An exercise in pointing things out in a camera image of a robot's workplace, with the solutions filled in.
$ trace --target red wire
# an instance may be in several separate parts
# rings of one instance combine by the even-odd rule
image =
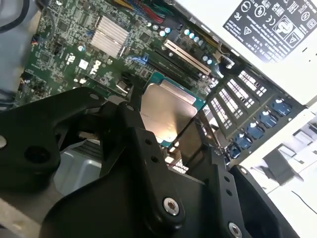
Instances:
[[[152,9],[150,9],[148,6],[141,4],[141,7],[149,15],[149,17],[153,19],[155,22],[161,24],[164,21],[164,19],[156,15],[155,12],[153,12]]]

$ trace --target white label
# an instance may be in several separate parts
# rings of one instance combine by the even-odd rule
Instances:
[[[75,59],[76,59],[76,56],[73,55],[73,53],[70,53],[69,57],[67,58],[66,64],[69,65],[70,63],[74,63]]]
[[[86,70],[87,67],[88,67],[88,64],[89,63],[87,61],[81,59],[80,62],[79,62],[79,67],[82,68],[83,70]]]
[[[95,65],[93,66],[93,68],[90,71],[90,74],[95,75],[97,73],[100,65],[101,65],[101,62],[99,60],[96,60]]]

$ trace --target black plastic bracket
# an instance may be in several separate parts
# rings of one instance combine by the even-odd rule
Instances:
[[[47,186],[60,163],[56,126],[105,102],[94,90],[81,87],[0,114],[0,135],[6,143],[0,149],[0,188]],[[60,131],[67,133],[67,126]]]

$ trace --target green circuit board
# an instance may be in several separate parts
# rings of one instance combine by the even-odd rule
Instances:
[[[210,92],[211,78],[217,77],[215,73],[216,63],[208,65],[212,73],[205,76],[199,74],[199,79],[193,80],[185,72],[175,68],[170,62],[154,51],[159,49],[166,52],[164,42],[168,34],[160,36],[154,25],[146,19],[124,8],[118,8],[105,0],[64,0],[63,5],[57,5],[52,1],[50,9],[54,16],[56,31],[53,37],[44,43],[32,46],[25,72],[32,75],[32,79],[19,95],[18,104],[23,105],[38,99],[55,95],[78,86],[87,86],[102,93],[105,97],[126,94],[116,87],[116,84],[124,71],[139,77],[140,83],[146,85],[151,75],[157,68],[149,64],[140,64],[131,60],[131,56],[148,55],[152,62],[177,75],[171,78],[183,87],[189,89],[201,98],[205,98]],[[128,32],[127,39],[117,57],[111,57],[91,44],[93,33],[96,30],[100,18],[106,16],[112,22]],[[47,37],[51,32],[50,18],[42,14],[37,34]],[[184,30],[190,29],[182,25],[177,30],[174,39],[179,47],[187,52],[199,49],[207,56],[212,56],[216,49],[205,42],[198,44]],[[100,61],[98,71],[91,75],[90,72],[96,60]],[[181,61],[184,68],[191,70],[192,65]]]

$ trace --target black cable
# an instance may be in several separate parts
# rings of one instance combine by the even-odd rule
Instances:
[[[30,0],[23,0],[22,10],[18,18],[15,19],[13,22],[10,22],[9,24],[6,24],[0,27],[0,33],[7,32],[17,27],[18,25],[20,25],[24,21],[26,15],[28,14],[29,7],[30,7]]]
[[[298,195],[296,192],[294,192],[294,191],[291,191],[293,194],[295,194],[296,196],[298,196],[299,197],[299,199],[301,199],[301,201],[306,205],[306,206],[308,206],[309,207],[309,209],[311,209],[316,215],[317,215],[317,212],[313,209],[313,208],[311,208],[301,197],[300,197],[300,195]]]

